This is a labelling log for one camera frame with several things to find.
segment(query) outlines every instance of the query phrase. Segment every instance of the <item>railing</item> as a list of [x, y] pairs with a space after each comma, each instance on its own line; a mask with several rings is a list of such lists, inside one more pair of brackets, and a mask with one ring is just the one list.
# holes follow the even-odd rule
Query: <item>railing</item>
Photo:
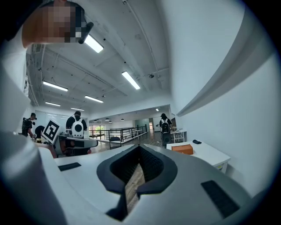
[[129, 127], [129, 128], [120, 128], [120, 129], [110, 129], [110, 130], [100, 130], [100, 131], [89, 131], [90, 138], [96, 138], [100, 140], [107, 140], [111, 137], [119, 137], [122, 142], [126, 141], [129, 138], [134, 138], [134, 136], [143, 134], [147, 132], [146, 125], [143, 127]]

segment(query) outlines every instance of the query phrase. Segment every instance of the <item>floor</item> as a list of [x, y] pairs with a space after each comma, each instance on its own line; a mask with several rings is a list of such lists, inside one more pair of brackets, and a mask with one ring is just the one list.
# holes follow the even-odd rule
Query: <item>floor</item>
[[[139, 137], [139, 139], [135, 139], [129, 142], [126, 142], [122, 144], [122, 146], [125, 145], [131, 145], [131, 144], [150, 144], [150, 145], [155, 145], [155, 146], [162, 146], [161, 137], [160, 137], [160, 132], [148, 132], [147, 134], [144, 134]], [[106, 150], [109, 150], [109, 143], [107, 142], [99, 142], [98, 146], [95, 148], [92, 148], [92, 153], [97, 153], [97, 152], [103, 152]], [[125, 187], [126, 190], [126, 200], [127, 200], [127, 209], [128, 213], [133, 209], [133, 207], [137, 204], [138, 202], [138, 197], [136, 195], [136, 190], [138, 186], [144, 184], [144, 174], [143, 171], [138, 165], [136, 168], [133, 176], [129, 180], [128, 184]]]

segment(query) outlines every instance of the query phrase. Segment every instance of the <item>office chair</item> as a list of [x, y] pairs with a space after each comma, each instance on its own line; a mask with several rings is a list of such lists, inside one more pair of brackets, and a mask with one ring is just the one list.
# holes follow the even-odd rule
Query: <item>office chair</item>
[[[111, 147], [110, 142], [115, 142], [115, 141], [120, 141], [120, 146], [113, 146], [113, 147]], [[119, 148], [119, 147], [121, 147], [121, 139], [119, 137], [111, 137], [109, 139], [109, 148], [110, 149], [116, 149], [116, 148]]]

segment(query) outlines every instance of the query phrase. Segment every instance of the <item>cardboard box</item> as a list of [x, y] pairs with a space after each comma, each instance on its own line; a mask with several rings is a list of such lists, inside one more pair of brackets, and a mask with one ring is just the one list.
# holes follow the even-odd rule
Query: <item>cardboard box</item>
[[191, 145], [172, 146], [172, 151], [193, 155], [193, 147]]

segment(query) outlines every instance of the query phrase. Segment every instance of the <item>ceiling light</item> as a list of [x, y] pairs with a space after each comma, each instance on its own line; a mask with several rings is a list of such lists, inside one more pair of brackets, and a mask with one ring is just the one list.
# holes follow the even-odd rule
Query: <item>ceiling light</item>
[[49, 104], [49, 105], [55, 105], [55, 106], [61, 106], [61, 105], [54, 104], [54, 103], [50, 103], [50, 102], [46, 102], [46, 104]]
[[84, 111], [84, 109], [77, 109], [77, 108], [71, 108], [71, 109], [75, 109], [75, 110], [81, 110], [81, 111]]
[[47, 86], [50, 86], [50, 87], [54, 87], [54, 88], [57, 88], [57, 89], [60, 89], [60, 90], [63, 90], [63, 91], [68, 91], [67, 88], [64, 88], [64, 87], [60, 87], [58, 85], [54, 85], [52, 83], [48, 83], [46, 81], [43, 81], [43, 84], [47, 85]]
[[133, 80], [133, 78], [128, 74], [127, 71], [124, 71], [122, 75], [136, 88], [137, 90], [140, 89], [140, 86]]
[[92, 97], [89, 97], [89, 96], [87, 96], [87, 95], [85, 96], [85, 98], [91, 99], [91, 100], [96, 101], [96, 102], [103, 103], [103, 101], [98, 100], [98, 99], [95, 99], [95, 98], [92, 98]]
[[88, 35], [85, 43], [94, 49], [97, 53], [104, 49], [91, 35]]

